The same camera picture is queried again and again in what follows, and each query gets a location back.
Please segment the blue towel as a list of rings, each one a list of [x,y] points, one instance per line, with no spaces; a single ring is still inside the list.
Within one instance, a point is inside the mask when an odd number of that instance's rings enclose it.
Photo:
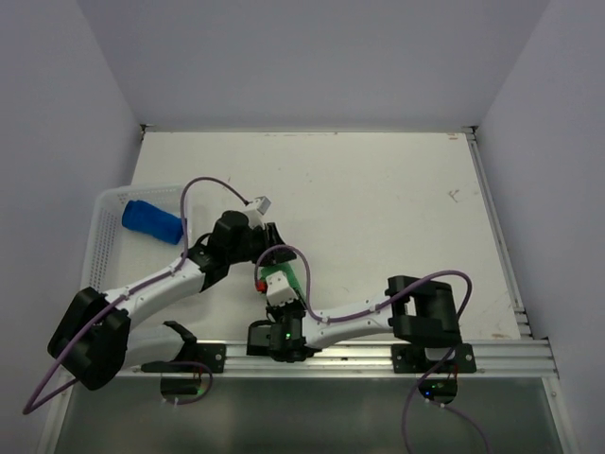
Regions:
[[[136,233],[177,245],[183,236],[182,222],[175,215],[146,201],[129,201],[122,214],[122,226]]]

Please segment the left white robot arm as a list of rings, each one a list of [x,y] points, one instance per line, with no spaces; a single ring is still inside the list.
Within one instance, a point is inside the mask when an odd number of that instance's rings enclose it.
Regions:
[[[184,298],[201,293],[228,275],[230,267],[250,262],[281,265],[296,255],[274,223],[250,213],[226,211],[211,233],[201,236],[181,257],[136,283],[100,292],[80,290],[52,335],[47,351],[85,388],[95,391],[126,367],[163,363],[175,371],[199,371],[196,337],[181,324],[162,324],[161,346],[150,358],[134,355],[134,330],[142,322]]]

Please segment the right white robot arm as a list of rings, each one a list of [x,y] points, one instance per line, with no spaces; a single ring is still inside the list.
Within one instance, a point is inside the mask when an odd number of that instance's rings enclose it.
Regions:
[[[328,347],[377,334],[421,347],[426,368],[442,371],[461,343],[453,290],[443,282],[393,276],[383,294],[316,314],[306,307],[286,274],[276,271],[260,281],[269,321],[251,323],[246,354],[279,362],[305,361]]]

